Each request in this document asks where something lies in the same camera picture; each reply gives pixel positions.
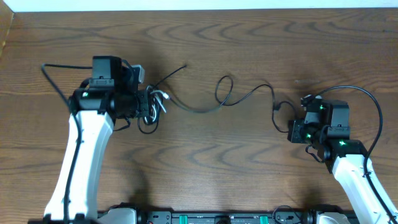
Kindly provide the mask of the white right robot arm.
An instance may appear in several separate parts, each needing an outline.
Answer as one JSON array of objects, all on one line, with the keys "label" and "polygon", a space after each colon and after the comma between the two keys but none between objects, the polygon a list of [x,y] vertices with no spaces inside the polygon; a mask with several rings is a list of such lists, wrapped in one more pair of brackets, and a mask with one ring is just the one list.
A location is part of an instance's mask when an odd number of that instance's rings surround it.
[{"label": "white right robot arm", "polygon": [[397,208],[377,178],[365,146],[350,138],[347,102],[308,96],[302,106],[306,115],[289,121],[287,139],[316,150],[313,158],[326,165],[342,186],[359,222],[396,221]]}]

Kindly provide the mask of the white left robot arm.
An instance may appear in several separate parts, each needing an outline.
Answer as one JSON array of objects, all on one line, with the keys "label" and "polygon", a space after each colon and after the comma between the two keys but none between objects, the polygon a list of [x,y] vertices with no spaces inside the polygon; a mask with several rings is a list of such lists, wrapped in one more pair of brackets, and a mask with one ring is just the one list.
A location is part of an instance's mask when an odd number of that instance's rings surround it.
[{"label": "white left robot arm", "polygon": [[94,56],[92,77],[65,98],[68,143],[55,190],[39,223],[140,223],[135,208],[118,205],[99,214],[98,184],[104,152],[117,119],[149,115],[149,94],[139,90],[145,70],[113,56]]}]

